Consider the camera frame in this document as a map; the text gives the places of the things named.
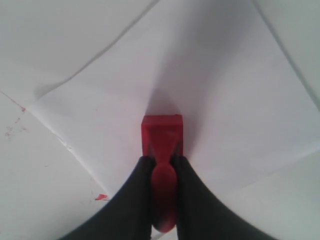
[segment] white paper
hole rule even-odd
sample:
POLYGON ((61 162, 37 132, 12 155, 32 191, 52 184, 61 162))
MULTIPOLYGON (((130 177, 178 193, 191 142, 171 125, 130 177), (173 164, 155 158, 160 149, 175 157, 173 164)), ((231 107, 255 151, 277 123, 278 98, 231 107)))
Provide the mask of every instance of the white paper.
POLYGON ((161 0, 29 110, 110 196, 142 155, 146 112, 183 115, 185 155, 214 193, 320 148, 319 112, 249 0, 161 0))

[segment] paper sheet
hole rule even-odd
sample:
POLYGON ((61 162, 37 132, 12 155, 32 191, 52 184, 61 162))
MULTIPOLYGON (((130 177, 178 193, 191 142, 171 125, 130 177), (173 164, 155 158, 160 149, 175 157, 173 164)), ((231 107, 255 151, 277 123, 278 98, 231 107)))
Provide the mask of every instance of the paper sheet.
POLYGON ((142 155, 146 112, 183 115, 185 155, 214 193, 320 148, 319 112, 249 0, 161 0, 28 110, 110 196, 142 155))

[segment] white floor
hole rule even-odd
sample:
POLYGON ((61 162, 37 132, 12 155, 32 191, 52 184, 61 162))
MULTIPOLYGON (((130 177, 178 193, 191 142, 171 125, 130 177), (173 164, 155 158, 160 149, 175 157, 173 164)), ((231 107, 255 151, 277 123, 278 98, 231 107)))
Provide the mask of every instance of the white floor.
MULTIPOLYGON (((256 2, 319 105, 320 2, 256 2)), ((0 240, 55 240, 106 204, 95 200, 104 190, 28 106, 106 49, 152 3, 0 0, 0 240)), ((281 240, 320 239, 319 158, 219 197, 281 240)))

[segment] red plastic object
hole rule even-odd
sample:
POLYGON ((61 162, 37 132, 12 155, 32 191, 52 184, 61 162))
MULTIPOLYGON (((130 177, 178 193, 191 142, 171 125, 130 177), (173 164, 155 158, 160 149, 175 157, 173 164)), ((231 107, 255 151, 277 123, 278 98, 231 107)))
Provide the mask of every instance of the red plastic object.
POLYGON ((155 158, 151 175, 152 223, 160 232, 169 232, 177 222, 178 179, 170 164, 172 155, 183 155, 181 115, 147 115, 141 124, 142 152, 155 158))

